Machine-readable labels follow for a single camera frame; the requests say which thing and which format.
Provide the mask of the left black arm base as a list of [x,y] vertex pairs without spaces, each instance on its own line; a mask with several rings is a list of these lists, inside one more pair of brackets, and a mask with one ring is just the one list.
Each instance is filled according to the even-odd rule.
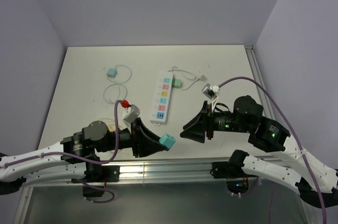
[[[120,166],[103,166],[101,172],[93,178],[71,179],[73,184],[82,185],[82,195],[91,203],[108,203],[115,198],[115,194],[107,188],[108,182],[118,182]],[[99,200],[105,193],[110,194],[109,199]]]

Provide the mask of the green usb charger plug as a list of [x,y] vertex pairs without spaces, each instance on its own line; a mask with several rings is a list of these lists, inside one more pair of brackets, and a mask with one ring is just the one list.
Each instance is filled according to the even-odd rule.
[[173,88],[181,88],[181,86],[182,86],[182,80],[175,79],[175,78],[172,80],[172,87]]

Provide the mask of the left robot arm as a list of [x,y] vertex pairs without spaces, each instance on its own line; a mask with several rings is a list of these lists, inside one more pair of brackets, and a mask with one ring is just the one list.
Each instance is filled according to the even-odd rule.
[[12,194],[23,186],[62,179],[102,182],[103,165],[119,150],[130,148],[135,158],[169,151],[176,140],[169,134],[159,137],[148,130],[140,118],[130,129],[111,131],[97,120],[72,136],[46,148],[26,154],[1,155],[1,194]]

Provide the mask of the white multicolour power strip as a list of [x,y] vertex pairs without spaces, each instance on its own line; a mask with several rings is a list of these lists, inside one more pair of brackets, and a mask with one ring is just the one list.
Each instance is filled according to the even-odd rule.
[[151,124],[160,126],[167,122],[173,79],[172,71],[161,71],[156,78],[149,117]]

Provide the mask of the teal usb charger plug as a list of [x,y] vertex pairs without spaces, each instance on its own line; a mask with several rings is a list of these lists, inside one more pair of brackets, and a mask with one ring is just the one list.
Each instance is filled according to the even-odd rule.
[[176,143],[176,139],[172,135],[165,133],[159,139],[159,142],[170,150],[173,147],[173,145]]

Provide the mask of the light blue charger plug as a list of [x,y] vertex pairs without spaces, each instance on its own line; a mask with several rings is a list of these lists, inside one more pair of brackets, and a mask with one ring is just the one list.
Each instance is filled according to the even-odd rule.
[[117,69],[116,68],[109,68],[106,75],[109,78],[114,78],[117,75]]

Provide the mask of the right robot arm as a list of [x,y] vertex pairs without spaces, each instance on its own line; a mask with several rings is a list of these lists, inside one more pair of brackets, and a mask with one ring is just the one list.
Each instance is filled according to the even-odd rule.
[[201,111],[180,133],[181,138],[204,143],[214,132],[247,133],[248,142],[286,163],[282,167],[243,150],[234,150],[227,162],[212,165],[214,178],[259,176],[294,191],[309,205],[337,205],[337,170],[328,167],[298,146],[296,138],[279,122],[262,115],[263,107],[250,96],[234,101],[233,111],[212,110],[205,101]]

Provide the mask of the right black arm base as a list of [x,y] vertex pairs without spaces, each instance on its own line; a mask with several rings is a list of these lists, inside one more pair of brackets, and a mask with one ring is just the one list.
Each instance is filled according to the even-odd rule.
[[241,168],[231,165],[228,161],[212,162],[210,175],[214,179],[226,179],[230,193],[237,196],[248,193],[259,184],[259,178],[246,174]]

